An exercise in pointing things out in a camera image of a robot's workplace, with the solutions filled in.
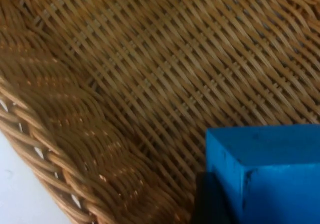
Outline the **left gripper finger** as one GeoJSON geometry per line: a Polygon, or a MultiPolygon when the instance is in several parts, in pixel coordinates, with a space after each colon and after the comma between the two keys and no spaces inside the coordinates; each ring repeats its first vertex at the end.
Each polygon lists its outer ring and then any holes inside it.
{"type": "Polygon", "coordinates": [[[201,172],[196,178],[195,224],[242,224],[239,194],[215,172],[201,172]]]}

